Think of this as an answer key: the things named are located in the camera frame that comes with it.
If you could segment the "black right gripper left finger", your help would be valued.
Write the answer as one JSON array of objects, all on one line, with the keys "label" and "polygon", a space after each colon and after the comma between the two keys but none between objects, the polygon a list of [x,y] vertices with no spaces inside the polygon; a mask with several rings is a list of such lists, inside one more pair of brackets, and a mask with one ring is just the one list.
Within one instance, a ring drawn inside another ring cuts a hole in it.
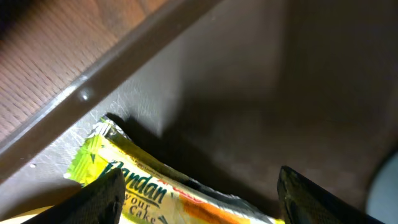
[{"label": "black right gripper left finger", "polygon": [[116,224],[121,217],[125,190],[121,169],[113,169],[24,224]]}]

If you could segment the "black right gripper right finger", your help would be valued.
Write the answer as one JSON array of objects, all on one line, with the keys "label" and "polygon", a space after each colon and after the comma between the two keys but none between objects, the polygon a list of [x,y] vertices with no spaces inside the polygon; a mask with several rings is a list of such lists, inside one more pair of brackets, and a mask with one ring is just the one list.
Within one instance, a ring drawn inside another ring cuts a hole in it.
[{"label": "black right gripper right finger", "polygon": [[382,224],[289,166],[280,168],[277,192],[288,224]]}]

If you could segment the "green snack bar wrapper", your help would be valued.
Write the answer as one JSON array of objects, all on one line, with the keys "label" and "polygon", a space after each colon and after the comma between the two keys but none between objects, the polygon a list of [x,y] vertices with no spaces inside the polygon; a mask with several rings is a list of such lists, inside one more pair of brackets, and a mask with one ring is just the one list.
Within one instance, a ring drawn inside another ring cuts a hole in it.
[{"label": "green snack bar wrapper", "polygon": [[161,163],[107,116],[93,125],[64,177],[85,187],[113,169],[126,186],[121,223],[282,223]]}]

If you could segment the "light blue bowl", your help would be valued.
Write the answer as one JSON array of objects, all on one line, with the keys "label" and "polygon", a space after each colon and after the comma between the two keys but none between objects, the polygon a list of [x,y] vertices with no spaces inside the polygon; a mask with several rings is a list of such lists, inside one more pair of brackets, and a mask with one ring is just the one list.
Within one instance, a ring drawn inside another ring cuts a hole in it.
[{"label": "light blue bowl", "polygon": [[397,224],[397,152],[377,170],[369,189],[366,213],[387,224]]}]

